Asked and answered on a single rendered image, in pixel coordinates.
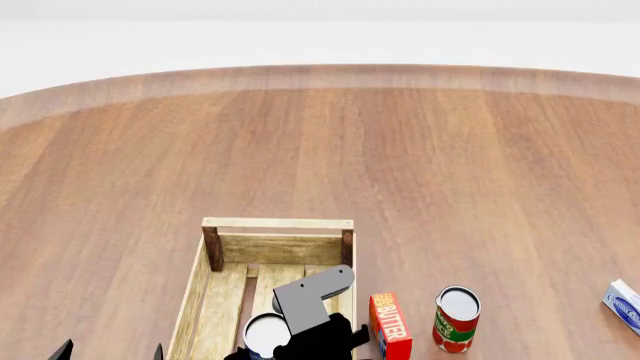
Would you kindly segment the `alphabet soup can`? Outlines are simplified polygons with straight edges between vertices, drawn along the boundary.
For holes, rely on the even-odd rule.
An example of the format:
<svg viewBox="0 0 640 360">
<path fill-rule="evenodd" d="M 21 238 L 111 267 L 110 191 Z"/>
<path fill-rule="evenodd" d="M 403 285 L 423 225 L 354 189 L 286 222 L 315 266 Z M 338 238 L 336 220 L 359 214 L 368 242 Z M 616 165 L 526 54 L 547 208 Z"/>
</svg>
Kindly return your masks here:
<svg viewBox="0 0 640 360">
<path fill-rule="evenodd" d="M 252 317 L 243 329 L 243 341 L 250 360 L 273 360 L 275 348 L 285 346 L 290 339 L 284 317 L 276 313 Z"/>
</svg>

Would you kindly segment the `wooden slatted crate tray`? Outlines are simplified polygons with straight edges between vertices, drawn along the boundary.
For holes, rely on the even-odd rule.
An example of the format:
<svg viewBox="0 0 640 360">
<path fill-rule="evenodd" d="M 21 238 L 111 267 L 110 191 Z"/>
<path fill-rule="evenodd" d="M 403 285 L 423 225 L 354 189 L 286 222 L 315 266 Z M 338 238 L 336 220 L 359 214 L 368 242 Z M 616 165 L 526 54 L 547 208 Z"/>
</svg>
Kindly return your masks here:
<svg viewBox="0 0 640 360">
<path fill-rule="evenodd" d="M 275 287 L 356 265 L 351 220 L 204 218 L 165 360 L 223 360 L 245 320 L 270 311 Z"/>
</svg>

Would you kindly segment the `red butter box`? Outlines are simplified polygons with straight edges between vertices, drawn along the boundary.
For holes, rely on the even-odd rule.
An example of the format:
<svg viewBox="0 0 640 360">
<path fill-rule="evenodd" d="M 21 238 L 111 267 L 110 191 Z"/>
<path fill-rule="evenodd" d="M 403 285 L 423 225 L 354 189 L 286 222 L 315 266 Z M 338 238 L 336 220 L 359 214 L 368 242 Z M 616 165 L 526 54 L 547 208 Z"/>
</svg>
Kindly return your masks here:
<svg viewBox="0 0 640 360">
<path fill-rule="evenodd" d="M 409 360 L 413 339 L 396 293 L 371 295 L 369 318 L 382 360 Z"/>
</svg>

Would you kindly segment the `tomato sauce can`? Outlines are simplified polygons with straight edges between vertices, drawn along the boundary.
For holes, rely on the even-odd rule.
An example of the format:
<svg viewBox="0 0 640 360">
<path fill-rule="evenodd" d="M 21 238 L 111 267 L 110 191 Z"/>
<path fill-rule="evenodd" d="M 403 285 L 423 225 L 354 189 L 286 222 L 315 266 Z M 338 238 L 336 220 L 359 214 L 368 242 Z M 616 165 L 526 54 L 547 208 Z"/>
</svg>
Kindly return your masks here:
<svg viewBox="0 0 640 360">
<path fill-rule="evenodd" d="M 465 353 L 475 336 L 482 306 L 476 294 L 459 285 L 445 287 L 435 298 L 432 337 L 448 353 Z"/>
</svg>

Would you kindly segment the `white blue cream cheese box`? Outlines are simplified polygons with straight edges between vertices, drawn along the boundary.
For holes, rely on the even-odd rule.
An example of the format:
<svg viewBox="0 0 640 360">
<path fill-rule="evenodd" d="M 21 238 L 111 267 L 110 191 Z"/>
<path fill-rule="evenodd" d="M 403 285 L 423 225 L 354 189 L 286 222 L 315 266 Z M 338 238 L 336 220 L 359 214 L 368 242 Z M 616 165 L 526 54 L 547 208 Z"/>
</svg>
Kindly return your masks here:
<svg viewBox="0 0 640 360">
<path fill-rule="evenodd" d="M 640 337 L 640 295 L 635 290 L 617 279 L 609 284 L 602 302 Z"/>
</svg>

